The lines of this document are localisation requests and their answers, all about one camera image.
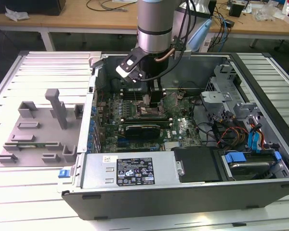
metal rail table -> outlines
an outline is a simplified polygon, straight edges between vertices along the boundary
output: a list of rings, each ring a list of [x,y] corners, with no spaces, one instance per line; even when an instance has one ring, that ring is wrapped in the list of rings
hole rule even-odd
[[[100,55],[95,53],[96,60]],[[239,56],[289,124],[289,76],[262,54]],[[91,75],[88,57],[89,52],[30,52],[17,57],[0,85],[0,151],[19,116],[19,102],[48,107],[43,97],[47,88],[58,88],[66,107],[85,102]],[[249,97],[248,88],[242,88]],[[259,209],[83,221],[61,198],[59,169],[0,168],[0,230],[289,230],[289,196]]]

warning label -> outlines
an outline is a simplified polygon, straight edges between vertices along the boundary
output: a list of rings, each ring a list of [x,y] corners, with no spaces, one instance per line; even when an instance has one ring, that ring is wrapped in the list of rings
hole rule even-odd
[[[152,158],[117,159],[117,185],[155,184]]]

copper tube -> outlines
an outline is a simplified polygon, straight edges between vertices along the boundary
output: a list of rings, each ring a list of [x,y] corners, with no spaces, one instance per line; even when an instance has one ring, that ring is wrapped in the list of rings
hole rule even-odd
[[[166,59],[168,59],[175,51],[175,48],[172,48],[167,54],[165,54],[165,56],[161,57],[161,58],[155,58],[155,62],[157,63],[161,63],[163,61],[165,61]]]

lab floor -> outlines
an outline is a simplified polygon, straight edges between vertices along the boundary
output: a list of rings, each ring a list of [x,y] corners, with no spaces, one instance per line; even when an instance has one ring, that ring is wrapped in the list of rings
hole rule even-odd
[[[13,64],[19,51],[44,51],[44,45],[35,32],[8,32],[7,36],[17,46],[0,33],[0,82]],[[83,43],[82,34],[53,33],[54,45],[57,51],[130,51],[136,44],[135,35],[86,34],[86,43]],[[222,52],[268,52],[285,69],[289,68],[289,41],[285,42],[279,51],[274,47],[279,40],[259,40],[255,48],[250,48],[251,39],[229,38]]]

table leg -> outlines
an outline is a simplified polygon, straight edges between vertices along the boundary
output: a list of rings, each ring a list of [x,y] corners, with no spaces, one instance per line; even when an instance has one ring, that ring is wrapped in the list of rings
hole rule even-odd
[[[208,52],[212,38],[214,38],[214,33],[208,33],[202,45],[199,48],[199,52],[202,52],[202,53]]]
[[[53,45],[53,39],[52,39],[52,35],[50,34],[50,32],[41,31],[40,35],[42,36],[42,40],[44,42],[46,51],[55,51],[56,49]]]
[[[256,46],[257,41],[258,41],[257,38],[253,39],[253,41],[250,43],[250,47],[254,48]]]

